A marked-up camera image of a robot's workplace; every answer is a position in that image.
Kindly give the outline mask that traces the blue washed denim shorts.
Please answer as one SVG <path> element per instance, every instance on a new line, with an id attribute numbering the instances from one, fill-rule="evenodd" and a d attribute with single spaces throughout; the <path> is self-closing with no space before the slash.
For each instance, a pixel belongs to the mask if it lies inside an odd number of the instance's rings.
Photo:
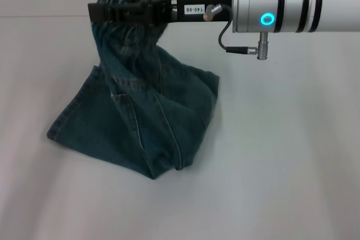
<path id="1" fill-rule="evenodd" d="M 158 46 L 165 25 L 91 25 L 100 57 L 48 139 L 150 179 L 190 166 L 218 99 L 219 77 Z"/>

